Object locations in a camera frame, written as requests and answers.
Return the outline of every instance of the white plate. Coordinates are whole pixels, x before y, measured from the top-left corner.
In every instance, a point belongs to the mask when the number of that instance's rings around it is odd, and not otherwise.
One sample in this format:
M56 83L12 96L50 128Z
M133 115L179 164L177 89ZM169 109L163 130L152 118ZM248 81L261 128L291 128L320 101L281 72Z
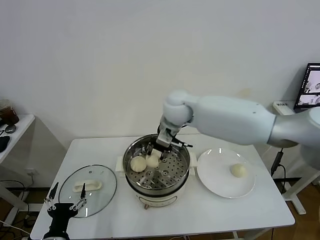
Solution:
M238 178L230 172L230 167L239 163L246 168L247 176ZM256 183L250 163L240 154L220 147L202 153L196 170L201 182L211 192L224 198L243 197L252 191Z

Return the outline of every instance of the steamed bun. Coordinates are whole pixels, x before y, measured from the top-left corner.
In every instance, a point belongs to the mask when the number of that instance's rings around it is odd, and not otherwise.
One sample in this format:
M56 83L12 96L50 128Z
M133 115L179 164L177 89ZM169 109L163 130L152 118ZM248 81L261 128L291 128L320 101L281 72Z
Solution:
M130 167L133 171L140 173L146 169L146 160L142 156L135 156L131 159Z
M233 176L237 178L243 178L248 175L247 169L241 163L237 163L231 166L230 171Z
M157 168L159 166L159 157L156 154L147 155L145 163L150 168Z

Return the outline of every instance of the power outlet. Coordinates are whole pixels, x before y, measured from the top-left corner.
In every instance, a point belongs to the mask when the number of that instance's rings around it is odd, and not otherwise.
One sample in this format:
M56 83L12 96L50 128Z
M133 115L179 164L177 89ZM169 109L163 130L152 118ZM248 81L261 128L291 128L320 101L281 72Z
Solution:
M37 170L35 168L26 168L25 172L29 176L39 175L39 173L37 172Z

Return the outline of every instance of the computer screen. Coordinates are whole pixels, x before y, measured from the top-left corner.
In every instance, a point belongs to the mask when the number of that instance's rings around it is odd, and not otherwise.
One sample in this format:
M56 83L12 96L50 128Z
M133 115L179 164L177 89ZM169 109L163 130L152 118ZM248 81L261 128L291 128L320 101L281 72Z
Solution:
M320 106L320 63L308 63L294 108Z

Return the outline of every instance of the stainless steel pot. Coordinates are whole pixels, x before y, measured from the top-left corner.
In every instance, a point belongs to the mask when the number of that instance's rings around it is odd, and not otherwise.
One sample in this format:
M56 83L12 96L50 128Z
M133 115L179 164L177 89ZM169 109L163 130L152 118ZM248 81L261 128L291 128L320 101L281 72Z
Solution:
M186 147L173 146L172 151L159 162L159 167L147 167L135 172L130 161L136 156L145 157L149 143L155 144L157 134L137 139L125 151L122 159L123 170L129 185L136 192L149 197L163 197L173 194L185 184L189 175L190 155Z

